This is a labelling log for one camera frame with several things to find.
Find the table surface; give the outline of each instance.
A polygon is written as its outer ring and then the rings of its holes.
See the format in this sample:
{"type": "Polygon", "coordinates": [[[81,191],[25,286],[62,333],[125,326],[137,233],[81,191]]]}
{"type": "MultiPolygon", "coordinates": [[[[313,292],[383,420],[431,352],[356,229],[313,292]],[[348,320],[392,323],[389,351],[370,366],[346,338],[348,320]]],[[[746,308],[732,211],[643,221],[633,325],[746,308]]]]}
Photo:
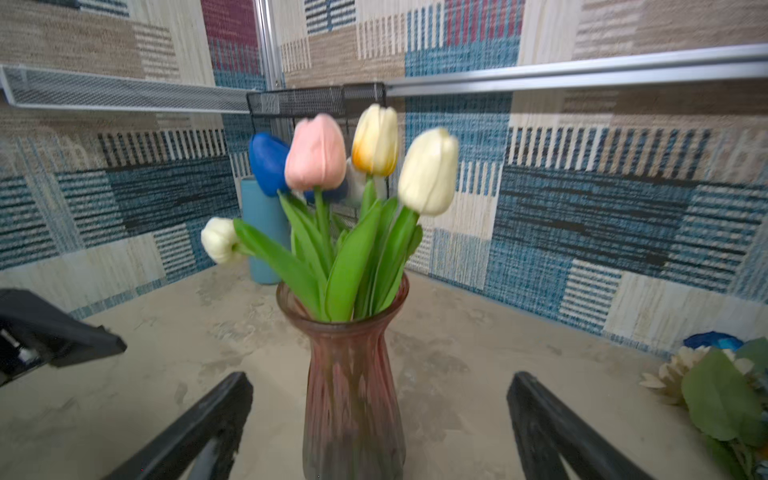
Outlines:
{"type": "MultiPolygon", "coordinates": [[[[658,358],[409,275],[386,336],[406,479],[524,478],[505,401],[519,370],[655,478],[726,478],[687,413],[637,384],[658,358]]],[[[238,370],[253,383],[253,408],[231,478],[303,477],[309,343],[247,265],[216,266],[86,321],[127,351],[2,387],[0,478],[100,478],[238,370]]]]}

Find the patterned wall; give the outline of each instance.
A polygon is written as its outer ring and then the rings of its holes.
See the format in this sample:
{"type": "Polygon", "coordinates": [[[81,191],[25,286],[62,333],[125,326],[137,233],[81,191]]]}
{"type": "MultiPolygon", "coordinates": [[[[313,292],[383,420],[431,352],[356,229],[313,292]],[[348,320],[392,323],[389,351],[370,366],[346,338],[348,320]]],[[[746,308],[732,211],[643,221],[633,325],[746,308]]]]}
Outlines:
{"type": "MultiPolygon", "coordinates": [[[[763,0],[274,5],[289,87],[768,41],[763,0]]],[[[768,334],[768,82],[390,104],[461,144],[413,270],[656,353],[768,334]]]]}
{"type": "MultiPolygon", "coordinates": [[[[251,0],[0,0],[0,62],[263,88],[251,0]]],[[[85,318],[212,265],[240,215],[247,116],[0,104],[0,286],[85,318]]]]}

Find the blue object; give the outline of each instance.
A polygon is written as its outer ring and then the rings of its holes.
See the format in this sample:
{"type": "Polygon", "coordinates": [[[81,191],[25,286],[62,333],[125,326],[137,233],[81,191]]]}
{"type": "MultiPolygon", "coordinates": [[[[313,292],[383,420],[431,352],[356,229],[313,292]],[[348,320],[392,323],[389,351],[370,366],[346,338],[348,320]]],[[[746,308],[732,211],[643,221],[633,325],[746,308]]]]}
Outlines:
{"type": "MultiPolygon", "coordinates": [[[[349,193],[349,184],[347,183],[347,180],[345,178],[344,181],[341,183],[341,185],[334,188],[333,190],[323,191],[323,200],[325,200],[327,203],[340,202],[341,200],[344,200],[346,198],[348,193],[349,193]]],[[[304,198],[306,198],[307,203],[314,204],[315,192],[312,190],[304,192],[304,198]]]]}
{"type": "Polygon", "coordinates": [[[288,145],[270,134],[255,134],[250,139],[250,169],[268,197],[277,197],[278,191],[290,190],[285,176],[288,150],[288,145]]]}
{"type": "MultiPolygon", "coordinates": [[[[265,195],[253,178],[240,181],[240,194],[243,198],[243,220],[290,250],[290,225],[280,206],[280,199],[265,195]]],[[[250,257],[248,261],[250,277],[254,282],[264,285],[280,282],[280,277],[263,260],[250,257]]]]}
{"type": "Polygon", "coordinates": [[[744,342],[733,335],[720,332],[697,333],[683,340],[683,345],[696,349],[700,346],[714,346],[721,350],[737,351],[744,342]]]}

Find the green leaf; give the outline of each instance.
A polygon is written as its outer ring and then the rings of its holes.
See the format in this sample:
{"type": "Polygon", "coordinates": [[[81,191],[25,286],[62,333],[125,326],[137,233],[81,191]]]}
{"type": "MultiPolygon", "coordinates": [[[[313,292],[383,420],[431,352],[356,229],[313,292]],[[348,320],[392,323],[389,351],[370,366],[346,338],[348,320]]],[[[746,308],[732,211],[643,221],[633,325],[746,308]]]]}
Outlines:
{"type": "Polygon", "coordinates": [[[373,206],[373,203],[376,202],[376,185],[373,183],[373,177],[368,176],[368,180],[366,181],[366,188],[362,191],[362,201],[360,202],[360,218],[364,218],[368,210],[373,206]]]}
{"type": "Polygon", "coordinates": [[[296,238],[300,244],[299,249],[303,256],[302,260],[316,272],[318,272],[316,267],[319,265],[323,275],[322,277],[318,276],[318,278],[327,279],[331,270],[331,261],[323,255],[323,242],[317,227],[310,218],[302,213],[301,209],[293,206],[287,196],[280,194],[280,205],[283,206],[283,211],[288,217],[291,230],[296,231],[296,238]]]}
{"type": "Polygon", "coordinates": [[[398,290],[400,290],[400,283],[402,282],[402,273],[406,270],[406,262],[403,262],[400,265],[400,270],[397,271],[397,281],[392,284],[392,288],[389,289],[389,292],[386,294],[386,298],[382,302],[381,305],[379,305],[379,308],[376,309],[374,312],[374,315],[383,312],[386,310],[386,308],[390,305],[392,305],[392,302],[395,301],[395,297],[397,296],[398,290]]]}
{"type": "Polygon", "coordinates": [[[290,231],[290,251],[293,252],[293,255],[296,255],[296,258],[299,259],[301,263],[306,263],[306,257],[304,256],[304,252],[301,250],[301,246],[298,244],[298,239],[296,238],[296,230],[291,229],[290,231]]]}
{"type": "Polygon", "coordinates": [[[768,369],[768,339],[763,336],[744,343],[736,351],[736,357],[752,360],[752,363],[755,364],[752,371],[756,374],[765,373],[766,369],[768,369]]]}
{"type": "Polygon", "coordinates": [[[406,261],[406,254],[413,236],[419,214],[408,207],[400,210],[395,224],[389,231],[387,240],[376,270],[376,279],[373,283],[372,305],[382,305],[387,294],[396,281],[400,266],[406,261]]]}
{"type": "Polygon", "coordinates": [[[320,318],[320,296],[317,280],[310,268],[276,241],[241,219],[234,219],[237,238],[283,279],[296,298],[315,319],[320,318]]]}
{"type": "Polygon", "coordinates": [[[341,247],[344,245],[344,240],[346,240],[348,235],[349,230],[344,230],[342,233],[339,233],[339,239],[336,241],[336,255],[341,251],[341,247]]]}
{"type": "Polygon", "coordinates": [[[293,205],[293,208],[300,211],[302,214],[306,215],[307,218],[311,219],[314,223],[312,212],[310,212],[310,209],[307,207],[307,205],[301,201],[300,198],[296,197],[296,195],[292,193],[288,194],[282,194],[285,196],[286,200],[290,202],[291,205],[293,205]]]}
{"type": "Polygon", "coordinates": [[[315,217],[317,219],[317,230],[320,231],[321,253],[328,259],[328,263],[333,263],[333,245],[331,244],[331,226],[330,212],[328,205],[323,198],[323,190],[315,187],[315,217]]]}
{"type": "Polygon", "coordinates": [[[730,477],[734,480],[749,480],[744,474],[744,470],[741,468],[739,459],[733,450],[726,442],[713,439],[712,437],[705,435],[704,443],[707,445],[712,458],[715,459],[723,469],[730,474],[730,477]]]}
{"type": "Polygon", "coordinates": [[[413,235],[411,236],[411,241],[408,243],[408,253],[406,254],[406,262],[416,252],[416,249],[419,248],[419,245],[421,244],[422,240],[424,239],[424,229],[421,225],[416,225],[416,228],[413,230],[413,235]]]}
{"type": "Polygon", "coordinates": [[[333,226],[339,231],[339,234],[349,231],[349,227],[344,223],[344,220],[333,212],[331,212],[331,221],[333,222],[333,226]]]}
{"type": "Polygon", "coordinates": [[[326,287],[326,312],[332,322],[349,322],[363,271],[371,254],[382,205],[376,201],[368,214],[346,236],[333,262],[326,287]]]}
{"type": "Polygon", "coordinates": [[[371,296],[373,291],[373,279],[376,276],[376,269],[379,267],[379,259],[382,255],[382,248],[389,234],[389,225],[397,211],[397,198],[390,198],[382,206],[382,215],[379,218],[379,226],[376,228],[376,240],[373,242],[371,254],[368,257],[366,270],[360,280],[360,287],[355,298],[355,318],[363,318],[370,315],[373,310],[371,305],[371,296]]]}
{"type": "Polygon", "coordinates": [[[712,348],[683,377],[683,397],[691,422],[710,437],[756,447],[768,440],[759,397],[722,350],[712,348]]]}
{"type": "Polygon", "coordinates": [[[403,260],[403,262],[400,264],[400,270],[397,272],[396,281],[392,283],[392,287],[389,289],[389,292],[386,294],[386,298],[382,302],[381,305],[379,305],[378,308],[376,308],[376,311],[372,313],[379,313],[382,312],[384,309],[386,309],[388,306],[392,305],[392,302],[395,301],[395,297],[397,296],[398,290],[400,290],[400,283],[402,282],[402,273],[406,270],[406,263],[408,262],[408,258],[413,255],[414,252],[416,252],[416,249],[419,248],[419,244],[422,242],[422,238],[424,238],[424,229],[421,225],[416,225],[416,228],[413,230],[413,235],[411,236],[411,241],[408,244],[408,253],[406,254],[406,259],[403,260]]]}

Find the glass vase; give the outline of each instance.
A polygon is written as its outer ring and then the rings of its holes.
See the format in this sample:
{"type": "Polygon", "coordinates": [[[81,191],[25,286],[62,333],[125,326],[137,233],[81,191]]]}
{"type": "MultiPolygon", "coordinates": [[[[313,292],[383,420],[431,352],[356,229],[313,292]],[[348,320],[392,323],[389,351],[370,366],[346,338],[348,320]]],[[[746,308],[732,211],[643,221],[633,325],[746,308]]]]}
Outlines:
{"type": "Polygon", "coordinates": [[[344,323],[310,319],[285,283],[277,303],[310,339],[303,466],[307,480],[402,478],[406,441],[384,331],[406,301],[409,282],[383,312],[344,323]]]}

